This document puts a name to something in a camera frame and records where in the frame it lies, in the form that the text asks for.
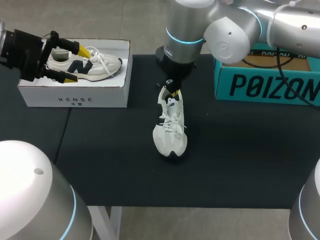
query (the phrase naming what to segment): blue light ring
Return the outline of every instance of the blue light ring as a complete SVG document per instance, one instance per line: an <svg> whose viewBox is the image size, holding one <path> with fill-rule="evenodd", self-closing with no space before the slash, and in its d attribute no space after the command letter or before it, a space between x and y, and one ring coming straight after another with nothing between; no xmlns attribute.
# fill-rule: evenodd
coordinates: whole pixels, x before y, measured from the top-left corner
<svg viewBox="0 0 320 240"><path fill-rule="evenodd" d="M72 189L72 192L73 192L73 199L74 199L74 207L73 207L73 213L72 213L72 216L71 216L71 220L69 222L69 225L68 227L66 228L66 230L64 231L62 237L60 238L60 240L64 240L66 235L68 234L70 228L71 228L71 225L72 223L74 222L74 219L75 219L75 215L76 215L76 208L77 208L77 201L76 201L76 194L75 194L75 191L74 189L72 188L72 186L70 185L71 189Z"/></svg>
<svg viewBox="0 0 320 240"><path fill-rule="evenodd" d="M311 232L311 230L309 229L309 227L308 227L308 225L307 225L307 223L306 223L306 221L305 221L305 219L304 219L304 216L302 215L302 211L301 211L301 194L302 194L302 191L303 191L304 187L305 187L305 186L302 187L301 192L300 192L300 195L299 195L299 212L300 212L301 220L302 220L305 228L307 229L307 231L308 231L309 234L311 235L311 237L313 237L314 240L318 240L318 239L316 238L316 236L315 236L315 235Z"/></svg>
<svg viewBox="0 0 320 240"><path fill-rule="evenodd" d="M252 15L258 20L258 22L259 22L259 24L260 24L260 30L261 30L261 32L260 32L260 37L261 37L261 35L262 35L262 23L261 23L259 17L258 17L253 11L249 10L248 8L245 8L245 7L242 7L242 6L241 6L241 7L238 7L238 8L239 8L239 9L242 9L242 10L245 10L246 12L252 14Z"/></svg>
<svg viewBox="0 0 320 240"><path fill-rule="evenodd" d="M175 40L176 42L181 43L181 44L198 44L198 43L200 43L201 41L204 40L204 38L201 38L201 39L199 39L199 40L197 40L197 41L181 41L181 40L175 38L174 36L172 36L172 35L169 33L167 27L165 27L165 29L166 29L166 33L169 35L170 38L172 38L173 40Z"/></svg>

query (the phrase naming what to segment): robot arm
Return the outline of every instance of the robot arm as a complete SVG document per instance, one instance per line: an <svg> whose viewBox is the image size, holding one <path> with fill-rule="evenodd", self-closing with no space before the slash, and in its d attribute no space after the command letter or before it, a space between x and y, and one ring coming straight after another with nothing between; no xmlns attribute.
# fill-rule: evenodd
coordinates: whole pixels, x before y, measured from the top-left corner
<svg viewBox="0 0 320 240"><path fill-rule="evenodd" d="M266 0L235 2L170 0L165 44L156 51L171 79L166 83L170 92L177 91L191 72L204 41L226 64L241 61L257 42L320 57L320 12L293 7L295 2L283 6Z"/></svg>
<svg viewBox="0 0 320 240"><path fill-rule="evenodd" d="M44 76L59 83L77 82L78 78L72 74L46 68L51 50L60 47L85 58L90 58L90 53L76 41L59 38L55 31L43 45L41 37L19 30L5 30L4 22L0 20L0 56L5 59L1 62L4 66L20 69L21 78L30 82Z"/></svg>

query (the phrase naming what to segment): shoelace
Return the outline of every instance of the shoelace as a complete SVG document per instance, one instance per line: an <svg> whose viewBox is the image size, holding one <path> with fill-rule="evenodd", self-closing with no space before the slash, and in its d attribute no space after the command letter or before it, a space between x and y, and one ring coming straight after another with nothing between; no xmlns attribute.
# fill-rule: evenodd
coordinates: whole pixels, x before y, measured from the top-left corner
<svg viewBox="0 0 320 240"><path fill-rule="evenodd" d="M86 46L85 49L87 49L91 55L90 59L95 60L95 61L100 61L102 64L104 70L110 75L113 76L109 69L107 68L106 64L108 63L107 60L105 59L105 55L103 55L101 52L99 52L98 49L96 49L94 46Z"/></svg>
<svg viewBox="0 0 320 240"><path fill-rule="evenodd" d="M183 127L187 127L179 120L179 116L174 115L173 117L169 117L165 113L162 113L162 117L164 118L164 123L160 123L160 125L163 126L167 132L175 133L176 138L181 138L184 133Z"/></svg>

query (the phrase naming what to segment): shoe box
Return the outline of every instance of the shoe box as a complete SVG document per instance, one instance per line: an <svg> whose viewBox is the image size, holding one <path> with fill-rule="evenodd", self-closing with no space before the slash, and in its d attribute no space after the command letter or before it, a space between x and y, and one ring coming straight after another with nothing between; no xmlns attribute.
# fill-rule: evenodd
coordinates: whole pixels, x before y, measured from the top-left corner
<svg viewBox="0 0 320 240"><path fill-rule="evenodd" d="M59 83L47 77L18 83L28 107L66 108L126 108L129 96L133 58L129 40L68 39L82 46L93 46L102 54L122 59L122 66L114 76L102 81Z"/></svg>
<svg viewBox="0 0 320 240"><path fill-rule="evenodd" d="M256 44L245 58L258 66L276 66L277 51L266 44ZM320 59L280 51L280 62L289 85L303 98L320 106ZM214 94L218 100L306 105L282 81L277 67L255 68L243 61L224 64L215 60Z"/></svg>

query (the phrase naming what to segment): teal shoe box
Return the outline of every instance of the teal shoe box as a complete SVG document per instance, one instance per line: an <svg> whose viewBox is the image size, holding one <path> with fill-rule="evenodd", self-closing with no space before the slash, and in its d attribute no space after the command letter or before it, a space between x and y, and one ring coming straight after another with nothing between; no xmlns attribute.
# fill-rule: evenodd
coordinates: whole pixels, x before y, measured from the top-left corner
<svg viewBox="0 0 320 240"><path fill-rule="evenodd" d="M277 65L275 49L266 44L257 44L253 49L262 49L263 56L248 55L248 62L262 66ZM281 55L282 63L292 56L285 52ZM218 100L306 105L287 88L278 68L253 68L242 61L225 65L216 60L214 70L214 91ZM293 89L320 106L320 59L296 55L290 63L282 66L282 70Z"/></svg>

